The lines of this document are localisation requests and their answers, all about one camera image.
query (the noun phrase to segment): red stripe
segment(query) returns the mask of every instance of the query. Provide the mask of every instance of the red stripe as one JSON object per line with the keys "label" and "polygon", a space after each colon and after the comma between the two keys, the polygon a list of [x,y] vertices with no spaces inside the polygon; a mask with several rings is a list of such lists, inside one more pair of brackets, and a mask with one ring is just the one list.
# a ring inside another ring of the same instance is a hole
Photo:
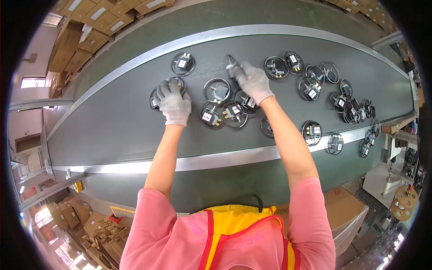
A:
{"label": "red stripe", "polygon": [[212,247],[213,242],[213,212],[212,210],[205,209],[205,212],[207,212],[207,219],[208,219],[208,234],[207,234],[207,242],[206,246],[204,248],[203,255],[201,257],[200,264],[198,266],[198,270],[204,270],[206,268],[207,259],[210,254],[210,248]]}
{"label": "red stripe", "polygon": [[294,262],[294,270],[299,270],[300,269],[300,252],[298,249],[296,248],[292,248],[292,250],[294,251],[294,258],[295,258],[295,262]]}
{"label": "red stripe", "polygon": [[217,269],[217,265],[219,263],[220,256],[222,255],[223,246],[225,245],[227,240],[228,240],[227,235],[221,235],[220,236],[219,242],[217,243],[215,255],[213,257],[212,264],[210,265],[209,270],[216,270]]}
{"label": "red stripe", "polygon": [[282,259],[282,270],[288,269],[288,243],[289,240],[283,239],[283,259]]}

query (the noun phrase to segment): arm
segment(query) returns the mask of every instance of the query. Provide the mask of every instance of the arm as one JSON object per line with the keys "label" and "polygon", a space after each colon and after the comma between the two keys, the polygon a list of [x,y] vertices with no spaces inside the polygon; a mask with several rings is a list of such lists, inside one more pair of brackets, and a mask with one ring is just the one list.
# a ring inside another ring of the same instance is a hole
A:
{"label": "arm", "polygon": [[276,98],[269,96],[260,106],[271,124],[276,146],[288,175],[289,190],[292,191],[301,180],[310,176],[318,178],[318,171],[305,139]]}
{"label": "arm", "polygon": [[317,168],[303,136],[274,97],[265,72],[251,67],[247,63],[243,65],[243,69],[247,77],[239,76],[237,81],[242,90],[253,98],[266,113],[273,129],[277,149],[288,175],[290,191],[301,180],[310,176],[318,177]]}
{"label": "arm", "polygon": [[145,188],[162,192],[169,200],[177,160],[177,147],[184,126],[168,125],[153,158]]}

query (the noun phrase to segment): window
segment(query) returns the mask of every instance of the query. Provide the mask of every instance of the window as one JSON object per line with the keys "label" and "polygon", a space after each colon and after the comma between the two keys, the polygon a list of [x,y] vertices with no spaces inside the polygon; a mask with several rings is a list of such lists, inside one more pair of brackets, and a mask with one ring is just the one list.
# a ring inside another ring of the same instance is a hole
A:
{"label": "window", "polygon": [[38,228],[48,224],[51,220],[53,220],[53,217],[51,216],[50,210],[46,207],[35,214],[35,223],[38,225]]}
{"label": "window", "polygon": [[45,87],[48,82],[45,77],[24,77],[21,81],[21,88]]}

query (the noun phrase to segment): work glove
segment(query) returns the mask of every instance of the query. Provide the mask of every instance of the work glove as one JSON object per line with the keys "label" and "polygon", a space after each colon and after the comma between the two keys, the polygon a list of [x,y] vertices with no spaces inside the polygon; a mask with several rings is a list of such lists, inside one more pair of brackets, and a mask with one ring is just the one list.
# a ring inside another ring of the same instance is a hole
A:
{"label": "work glove", "polygon": [[255,100],[259,106],[261,101],[269,96],[274,96],[269,87],[269,79],[264,70],[251,66],[247,62],[242,63],[245,74],[236,77],[236,81],[241,89]]}
{"label": "work glove", "polygon": [[162,81],[157,87],[154,99],[159,110],[166,117],[165,125],[186,126],[191,114],[191,97],[187,93],[181,96],[178,80],[171,78]]}

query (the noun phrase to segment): conveyor belt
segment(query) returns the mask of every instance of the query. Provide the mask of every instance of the conveyor belt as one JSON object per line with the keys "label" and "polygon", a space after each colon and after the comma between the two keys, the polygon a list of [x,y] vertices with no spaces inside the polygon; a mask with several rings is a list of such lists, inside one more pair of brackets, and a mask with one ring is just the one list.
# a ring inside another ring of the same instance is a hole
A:
{"label": "conveyor belt", "polygon": [[[194,72],[185,77],[187,91],[193,99],[193,113],[182,134],[178,157],[273,145],[274,141],[264,137],[259,130],[262,111],[251,117],[238,132],[227,127],[207,129],[197,114],[205,102],[202,94],[205,82],[214,77],[228,79],[224,63],[226,54],[261,67],[267,57],[281,56],[286,50],[295,51],[305,63],[333,61],[341,78],[351,82],[354,97],[374,102],[380,121],[413,110],[409,80],[384,62],[357,49],[291,35],[252,35],[210,41],[182,49],[193,54],[197,65]],[[78,107],[48,140],[53,166],[151,160],[163,134],[165,118],[149,108],[149,94],[160,81],[173,76],[170,62],[178,52],[163,55],[127,72]],[[337,90],[336,85],[325,84],[316,102],[302,101],[296,91],[300,79],[301,76],[290,74],[283,82],[270,82],[279,103],[297,127],[306,120],[314,120],[326,133],[371,124],[371,120],[356,126],[345,124],[329,109],[325,97],[328,92]]]}

